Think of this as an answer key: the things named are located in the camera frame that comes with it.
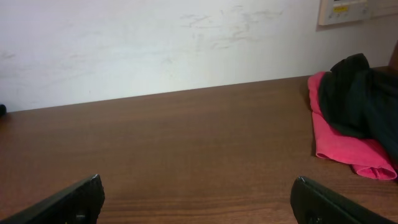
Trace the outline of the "dark green t-shirt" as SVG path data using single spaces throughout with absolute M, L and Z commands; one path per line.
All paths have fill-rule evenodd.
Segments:
M 397 75 L 375 70 L 364 54 L 354 54 L 322 76 L 318 101 L 331 127 L 376 140 L 397 163 Z

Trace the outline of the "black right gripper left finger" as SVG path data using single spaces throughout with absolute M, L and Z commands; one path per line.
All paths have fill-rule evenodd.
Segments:
M 98 174 L 1 220 L 1 224 L 96 224 L 105 194 Z

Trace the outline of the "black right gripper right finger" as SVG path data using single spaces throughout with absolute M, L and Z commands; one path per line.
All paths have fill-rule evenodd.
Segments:
M 295 179 L 290 205 L 298 224 L 397 224 L 304 176 Z

